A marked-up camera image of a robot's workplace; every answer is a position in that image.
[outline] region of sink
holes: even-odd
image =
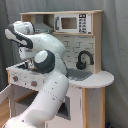
[[[90,71],[83,71],[78,69],[67,68],[68,79],[75,81],[83,81],[91,76],[93,73]]]

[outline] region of microwave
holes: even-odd
[[[91,34],[92,16],[90,14],[55,14],[55,31]]]

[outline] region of microwave window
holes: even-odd
[[[77,18],[61,18],[62,29],[77,29]]]

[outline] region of microwave control panel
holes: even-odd
[[[79,32],[91,33],[91,16],[88,14],[79,14]]]

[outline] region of oven door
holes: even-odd
[[[56,32],[79,33],[79,14],[55,14]]]

